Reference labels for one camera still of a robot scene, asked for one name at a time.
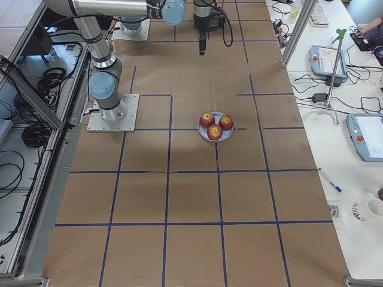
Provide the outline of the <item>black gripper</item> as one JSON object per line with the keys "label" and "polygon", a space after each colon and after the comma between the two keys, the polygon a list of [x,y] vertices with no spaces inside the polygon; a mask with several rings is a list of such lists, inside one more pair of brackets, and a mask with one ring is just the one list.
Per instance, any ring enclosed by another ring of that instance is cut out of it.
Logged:
{"label": "black gripper", "polygon": [[198,30],[199,55],[204,56],[206,51],[207,35],[205,30],[222,27],[224,23],[224,10],[217,1],[193,1],[194,27]]}

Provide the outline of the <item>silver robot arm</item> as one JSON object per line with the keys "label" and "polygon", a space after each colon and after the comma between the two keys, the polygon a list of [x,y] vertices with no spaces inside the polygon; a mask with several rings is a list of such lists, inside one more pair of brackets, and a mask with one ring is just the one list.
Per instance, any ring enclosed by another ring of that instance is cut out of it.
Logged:
{"label": "silver robot arm", "polygon": [[144,21],[140,17],[122,16],[120,19],[120,30],[123,34],[133,36],[141,31],[141,23]]}
{"label": "silver robot arm", "polygon": [[115,124],[126,118],[129,106],[118,93],[122,64],[103,38],[98,16],[120,16],[138,20],[162,19],[177,26],[186,15],[185,1],[46,1],[49,9],[74,20],[91,52],[96,72],[89,89],[99,105],[103,122]]}

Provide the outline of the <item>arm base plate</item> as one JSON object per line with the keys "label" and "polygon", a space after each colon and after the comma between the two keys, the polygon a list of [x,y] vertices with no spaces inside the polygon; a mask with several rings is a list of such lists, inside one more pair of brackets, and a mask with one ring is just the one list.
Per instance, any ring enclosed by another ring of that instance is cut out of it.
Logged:
{"label": "arm base plate", "polygon": [[128,29],[123,23],[117,22],[111,36],[112,40],[147,41],[150,28],[150,20],[144,20],[137,29]]}
{"label": "arm base plate", "polygon": [[118,107],[105,110],[95,99],[87,125],[88,132],[134,132],[139,94],[123,94]]}

